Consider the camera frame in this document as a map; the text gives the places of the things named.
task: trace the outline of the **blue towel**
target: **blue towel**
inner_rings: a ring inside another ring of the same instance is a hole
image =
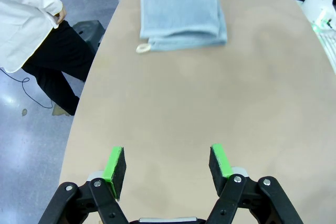
[[[219,0],[141,0],[140,38],[151,50],[177,50],[227,42]]]

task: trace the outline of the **gray floor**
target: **gray floor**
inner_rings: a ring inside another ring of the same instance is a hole
[[[117,0],[62,0],[67,20],[75,24],[100,20],[106,28]],[[10,74],[25,83],[27,92],[44,106],[50,99],[36,80],[22,70]],[[83,83],[66,76],[75,94]],[[0,72],[0,223],[37,224],[58,186],[60,169],[70,132],[71,116],[52,116],[23,92],[21,84]]]

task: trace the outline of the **white lab coat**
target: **white lab coat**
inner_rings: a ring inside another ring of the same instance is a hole
[[[0,67],[15,72],[53,28],[60,0],[0,0]]]

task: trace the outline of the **bolt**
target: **bolt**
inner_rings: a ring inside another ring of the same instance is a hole
[[[271,184],[271,181],[269,179],[264,180],[264,185],[269,186]]]
[[[233,180],[234,180],[234,182],[236,182],[236,183],[240,183],[240,182],[242,182],[242,181],[241,181],[241,177],[239,177],[239,176],[236,176]]]
[[[101,185],[101,182],[100,182],[100,180],[98,180],[98,181],[94,182],[94,183],[93,183],[93,185],[94,185],[95,187],[98,187],[98,186],[100,186],[100,185]]]

